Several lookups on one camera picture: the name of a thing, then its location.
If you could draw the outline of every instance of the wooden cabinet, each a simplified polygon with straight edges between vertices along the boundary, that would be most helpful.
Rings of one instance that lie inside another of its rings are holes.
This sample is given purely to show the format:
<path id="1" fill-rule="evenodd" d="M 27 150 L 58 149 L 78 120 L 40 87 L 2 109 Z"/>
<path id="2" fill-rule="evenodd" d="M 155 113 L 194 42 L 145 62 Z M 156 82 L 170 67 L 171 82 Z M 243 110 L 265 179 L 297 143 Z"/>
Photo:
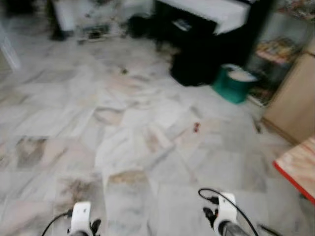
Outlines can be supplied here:
<path id="1" fill-rule="evenodd" d="M 314 134 L 314 55 L 305 53 L 298 59 L 268 106 L 263 121 L 292 143 L 300 143 Z"/>

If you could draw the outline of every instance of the green bucket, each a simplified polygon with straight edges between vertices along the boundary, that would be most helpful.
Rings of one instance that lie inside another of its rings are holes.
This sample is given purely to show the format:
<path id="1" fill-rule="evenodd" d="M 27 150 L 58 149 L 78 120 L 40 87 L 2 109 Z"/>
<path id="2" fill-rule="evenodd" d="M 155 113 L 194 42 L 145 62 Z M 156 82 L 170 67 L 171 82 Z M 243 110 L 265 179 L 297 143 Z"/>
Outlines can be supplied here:
<path id="1" fill-rule="evenodd" d="M 235 80 L 229 76 L 229 72 L 231 71 L 245 72 L 248 77 L 252 78 L 252 80 Z M 238 104 L 246 100 L 247 94 L 256 82 L 257 79 L 254 76 L 244 71 L 239 66 L 233 64 L 224 64 L 221 66 L 212 88 L 224 99 L 234 104 Z"/>

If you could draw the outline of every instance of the marble floor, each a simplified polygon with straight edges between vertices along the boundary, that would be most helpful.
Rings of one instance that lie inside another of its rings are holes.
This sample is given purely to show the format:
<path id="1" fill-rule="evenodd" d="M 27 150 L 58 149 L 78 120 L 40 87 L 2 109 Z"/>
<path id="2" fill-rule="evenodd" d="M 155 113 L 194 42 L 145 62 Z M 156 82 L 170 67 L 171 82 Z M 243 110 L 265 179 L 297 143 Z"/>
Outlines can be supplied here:
<path id="1" fill-rule="evenodd" d="M 314 206 L 271 165 L 290 145 L 257 133 L 247 104 L 178 84 L 168 47 L 53 42 L 33 18 L 6 32 L 22 68 L 0 79 L 1 236 L 40 236 L 77 201 L 92 202 L 101 236 L 214 236 L 198 187 L 234 193 L 254 224 L 315 234 Z"/>

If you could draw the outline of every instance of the red table edge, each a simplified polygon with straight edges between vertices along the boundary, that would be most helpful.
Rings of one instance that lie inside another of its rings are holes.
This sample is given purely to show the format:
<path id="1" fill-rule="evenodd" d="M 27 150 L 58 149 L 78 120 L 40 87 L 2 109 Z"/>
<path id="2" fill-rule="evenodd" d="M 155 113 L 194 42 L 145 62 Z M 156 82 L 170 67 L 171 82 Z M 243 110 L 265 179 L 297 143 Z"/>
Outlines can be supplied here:
<path id="1" fill-rule="evenodd" d="M 289 180 L 305 197 L 307 197 L 313 204 L 315 204 L 315 198 L 309 194 L 301 185 L 298 184 L 287 172 L 285 172 L 276 161 L 273 161 L 272 165 L 283 175 L 287 180 Z"/>

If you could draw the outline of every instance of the white cloth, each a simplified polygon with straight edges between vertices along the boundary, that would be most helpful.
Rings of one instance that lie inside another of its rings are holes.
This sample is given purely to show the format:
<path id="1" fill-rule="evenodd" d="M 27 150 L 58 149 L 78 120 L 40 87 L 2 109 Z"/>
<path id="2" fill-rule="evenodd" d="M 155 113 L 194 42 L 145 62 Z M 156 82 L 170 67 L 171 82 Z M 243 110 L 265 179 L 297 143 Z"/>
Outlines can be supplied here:
<path id="1" fill-rule="evenodd" d="M 250 5 L 234 0 L 158 0 L 216 22 L 215 34 L 229 32 L 245 24 Z"/>

